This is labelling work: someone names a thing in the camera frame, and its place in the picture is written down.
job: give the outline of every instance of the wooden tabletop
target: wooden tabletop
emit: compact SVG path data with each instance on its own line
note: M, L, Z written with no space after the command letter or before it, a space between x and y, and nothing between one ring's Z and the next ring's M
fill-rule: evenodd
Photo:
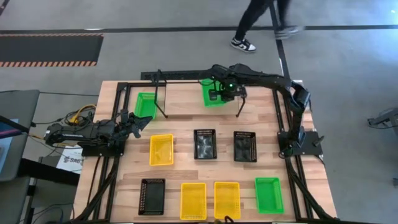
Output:
M111 117L116 85L120 81L104 81L98 98L95 120ZM241 219L239 221L294 221L294 210L290 196L289 181L285 162L278 157L279 130L272 91L262 87L246 87L248 97L240 117L235 117L239 100L228 103L225 108L215 109L211 115L203 106L201 86L192 84L168 84L159 88L158 102L165 108L164 118L158 110L156 119L143 130L142 137L135 139L130 135L124 155L121 157L114 195L112 222L182 222L180 220L180 188L182 183L203 182L207 192L207 220L214 221L214 182L239 182L241 194ZM129 111L134 111L139 92L154 92L153 87L134 87L129 100ZM284 106L279 96L282 114ZM314 128L312 116L306 111L304 127ZM216 129L217 154L215 160L194 160L193 130ZM233 132L250 131L256 133L257 162L234 162ZM173 134L174 165L149 165L149 139L154 134ZM80 214L86 207L96 157L86 158L81 171L75 197L75 212ZM336 216L328 179L323 164L314 156L302 156L303 168L309 191L327 213ZM95 194L100 178L101 163L95 179L92 196ZM284 201L284 214L264 215L257 212L255 177L278 177L281 182ZM165 211L162 216L138 215L141 179L165 178ZM305 217L302 194L299 189L301 214ZM100 218L104 217L106 192L101 203Z

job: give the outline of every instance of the gray floor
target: gray floor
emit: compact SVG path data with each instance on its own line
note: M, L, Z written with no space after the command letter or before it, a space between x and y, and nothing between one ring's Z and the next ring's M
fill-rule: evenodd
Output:
M11 0L0 30L134 27L236 26L243 0ZM398 24L395 0L293 0L291 21L307 26ZM271 25L269 12L257 22ZM103 80L135 80L140 73L196 70L214 63L246 63L281 73L270 31L252 31L258 48L244 54L228 46L233 32L105 34L98 65L91 68L0 68L0 91L40 89L98 94ZM398 138L392 130L370 129L366 118L397 106L398 30L305 31L284 40L290 76L312 93L315 126L322 146L338 216L343 220L396 223ZM96 97L41 95L35 121L58 118ZM45 127L34 133L42 134ZM29 142L25 157L49 149Z

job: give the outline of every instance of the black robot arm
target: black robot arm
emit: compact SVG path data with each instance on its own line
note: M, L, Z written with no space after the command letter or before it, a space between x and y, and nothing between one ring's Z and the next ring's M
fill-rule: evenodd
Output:
M83 148L84 156L113 155L124 145L124 141L133 133L134 137L140 138L139 131L143 130L152 120L151 116L137 117L134 113L121 110L120 121L116 118L104 119L95 123L88 123L83 127L63 126L55 123L49 126L45 132L45 143L53 146L55 143L64 141L77 141Z
M210 98L216 99L220 95L223 101L234 100L235 96L247 97L245 85L257 85L279 91L288 99L292 111L292 126L287 136L289 148L301 147L305 139L305 131L302 127L303 114L310 102L310 93L302 85L293 82L281 75L270 75L262 72L255 72L248 66L236 64L229 68L221 65L214 65L206 70L205 74L214 82L218 81L219 88L210 90Z

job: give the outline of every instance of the person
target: person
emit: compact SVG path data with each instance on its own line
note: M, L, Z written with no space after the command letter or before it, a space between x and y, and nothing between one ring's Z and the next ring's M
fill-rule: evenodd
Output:
M256 47L244 38L246 32L253 26L258 18L265 13L269 4L273 4L273 0L251 0L248 8L244 12L235 37L231 41L231 46L242 50L243 52L251 53L256 51ZM290 0L277 0L279 12L279 27L275 31L276 39L282 40L289 38L291 35L297 34L302 29L298 26L287 26L285 17L287 7Z

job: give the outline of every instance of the sneaker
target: sneaker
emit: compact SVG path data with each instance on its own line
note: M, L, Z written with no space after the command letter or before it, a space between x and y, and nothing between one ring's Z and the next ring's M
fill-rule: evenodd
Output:
M235 38L233 38L231 40L231 46L246 53L253 53L256 51L256 47L250 44L247 39L236 40Z
M288 39L289 37L291 37L291 36L293 36L295 34L298 34L301 31L303 31L303 27L300 27L300 26L286 27L285 29L277 30L275 32L275 38L277 40Z

